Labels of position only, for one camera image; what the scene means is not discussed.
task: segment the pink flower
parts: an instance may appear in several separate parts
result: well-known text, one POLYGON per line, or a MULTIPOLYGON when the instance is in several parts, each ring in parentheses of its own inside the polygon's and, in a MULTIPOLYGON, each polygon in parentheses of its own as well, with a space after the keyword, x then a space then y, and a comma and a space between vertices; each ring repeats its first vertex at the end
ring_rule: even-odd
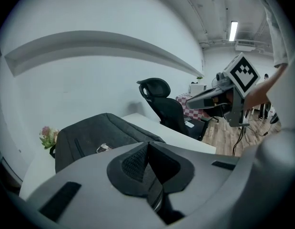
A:
POLYGON ((41 131, 41 134, 44 135, 44 136, 48 136, 50 134, 50 127, 44 126, 42 131, 41 131))

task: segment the ceiling light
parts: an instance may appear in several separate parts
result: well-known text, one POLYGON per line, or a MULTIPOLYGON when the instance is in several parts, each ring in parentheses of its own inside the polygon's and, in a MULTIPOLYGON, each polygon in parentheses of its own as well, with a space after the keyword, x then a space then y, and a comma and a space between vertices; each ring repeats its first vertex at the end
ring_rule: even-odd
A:
POLYGON ((230 39, 229 39, 230 42, 233 42, 235 39, 237 25, 238 25, 238 22, 236 21, 231 22, 231 32, 230 32, 230 39))

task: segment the black office chair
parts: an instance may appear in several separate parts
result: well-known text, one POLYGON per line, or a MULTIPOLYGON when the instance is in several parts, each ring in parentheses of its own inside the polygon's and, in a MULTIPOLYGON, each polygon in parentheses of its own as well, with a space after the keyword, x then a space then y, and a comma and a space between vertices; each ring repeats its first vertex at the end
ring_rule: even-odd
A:
POLYGON ((175 99, 167 98, 171 93, 171 89, 166 81, 160 78, 149 78, 143 81, 137 81, 137 83, 140 85, 139 90, 141 95, 159 116, 162 125, 196 140, 201 141, 203 139, 212 118, 201 120, 192 119, 190 123, 194 127, 190 128, 184 123, 184 118, 188 118, 188 116, 183 114, 181 104, 175 99))

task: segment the standing person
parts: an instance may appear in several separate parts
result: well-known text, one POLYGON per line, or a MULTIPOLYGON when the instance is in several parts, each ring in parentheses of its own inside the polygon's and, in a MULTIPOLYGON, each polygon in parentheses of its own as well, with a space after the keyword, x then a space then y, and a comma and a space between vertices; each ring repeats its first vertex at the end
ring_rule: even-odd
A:
MULTIPOLYGON (((264 81, 268 80, 269 76, 268 74, 265 74, 264 76, 264 81)), ((264 107, 265 107, 265 104, 261 104, 261 107, 260 107, 260 114, 259 114, 259 119, 262 120, 263 119, 263 110, 264 110, 264 107)), ((266 107, 265 107, 265 120, 268 119, 268 111, 266 110, 266 107)))

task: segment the air conditioner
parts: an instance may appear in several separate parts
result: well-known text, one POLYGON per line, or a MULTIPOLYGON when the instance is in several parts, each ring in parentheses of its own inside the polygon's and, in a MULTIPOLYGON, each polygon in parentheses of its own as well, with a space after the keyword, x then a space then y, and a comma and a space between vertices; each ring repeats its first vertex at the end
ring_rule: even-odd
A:
POLYGON ((249 40, 236 40, 235 50, 251 52, 255 49, 255 42, 249 40))

